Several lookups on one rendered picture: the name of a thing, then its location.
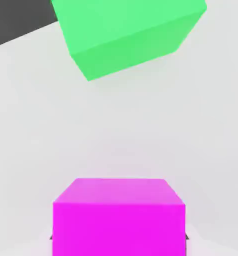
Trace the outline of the large green box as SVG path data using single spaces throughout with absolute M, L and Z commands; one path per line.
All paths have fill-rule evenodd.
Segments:
M 69 54 L 88 81 L 175 52 L 205 0 L 51 0 Z

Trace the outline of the small magenta cube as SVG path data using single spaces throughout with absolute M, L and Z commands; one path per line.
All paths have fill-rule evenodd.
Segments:
M 78 178 L 52 204 L 52 256 L 186 256 L 186 206 L 164 179 Z

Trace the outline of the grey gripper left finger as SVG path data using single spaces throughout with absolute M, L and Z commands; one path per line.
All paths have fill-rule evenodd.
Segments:
M 38 256 L 52 256 L 53 240 L 50 232 L 43 232 L 38 241 Z

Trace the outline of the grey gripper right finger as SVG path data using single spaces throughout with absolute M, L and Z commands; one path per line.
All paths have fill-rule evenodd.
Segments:
M 186 233 L 185 256 L 199 256 L 200 236 L 196 232 Z

